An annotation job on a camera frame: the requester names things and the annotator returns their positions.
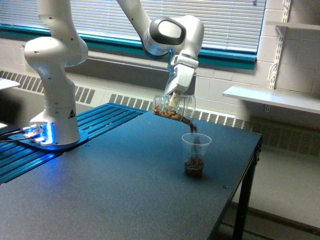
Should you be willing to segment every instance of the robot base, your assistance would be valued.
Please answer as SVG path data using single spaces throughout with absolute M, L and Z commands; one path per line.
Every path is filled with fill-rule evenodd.
M 89 136 L 86 131 L 80 130 L 79 132 L 80 132 L 80 140 L 76 141 L 75 143 L 67 144 L 67 145 L 42 146 L 42 145 L 40 145 L 30 139 L 21 140 L 18 142 L 21 143 L 22 145 L 27 146 L 27 147 L 35 148 L 35 149 L 42 150 L 42 151 L 66 152 L 66 151 L 70 151 L 71 149 L 74 149 L 74 148 L 86 143 L 89 140 Z M 11 139 L 11 140 L 23 139 L 23 138 L 24 138 L 23 134 L 16 134 L 16 135 L 12 135 L 9 137 L 9 139 Z

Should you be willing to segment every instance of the white robotic arm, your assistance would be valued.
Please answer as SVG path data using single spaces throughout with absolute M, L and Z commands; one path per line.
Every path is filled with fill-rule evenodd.
M 51 37 L 30 40 L 24 49 L 25 59 L 40 75 L 44 88 L 44 111 L 30 121 L 44 126 L 43 133 L 33 140 L 43 146 L 69 145 L 79 141 L 80 134 L 75 84 L 67 78 L 65 67 L 84 62 L 88 47 L 75 29 L 70 0 L 38 0 L 37 5 Z
M 198 67 L 204 25 L 191 15 L 173 18 L 161 16 L 151 21 L 140 0 L 117 2 L 139 34 L 148 56 L 161 58 L 171 53 L 169 79 L 164 94 L 172 94 L 170 105 L 175 107 L 180 95 L 188 90 Z

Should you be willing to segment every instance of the blue aluminum rail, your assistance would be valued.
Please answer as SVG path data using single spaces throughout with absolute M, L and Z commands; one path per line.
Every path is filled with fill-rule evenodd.
M 107 103 L 77 116 L 80 130 L 86 131 L 89 141 L 124 124 L 146 111 Z M 47 152 L 26 147 L 18 142 L 0 143 L 0 184 L 60 156 L 62 152 Z

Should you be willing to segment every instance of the window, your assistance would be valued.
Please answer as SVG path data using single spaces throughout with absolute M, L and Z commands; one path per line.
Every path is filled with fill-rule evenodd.
M 142 0 L 151 18 L 187 14 L 205 26 L 203 47 L 256 53 L 266 0 Z M 139 40 L 116 0 L 71 0 L 79 33 Z M 37 0 L 0 0 L 0 23 L 46 28 L 39 20 Z

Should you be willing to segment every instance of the teal window sill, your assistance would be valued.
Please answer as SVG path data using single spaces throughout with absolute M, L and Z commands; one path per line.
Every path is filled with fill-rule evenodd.
M 0 38 L 28 41 L 37 37 L 50 36 L 48 29 L 0 24 Z M 90 49 L 113 51 L 119 54 L 145 56 L 140 41 L 79 34 Z M 201 65 L 253 70 L 255 54 L 202 49 L 198 60 Z

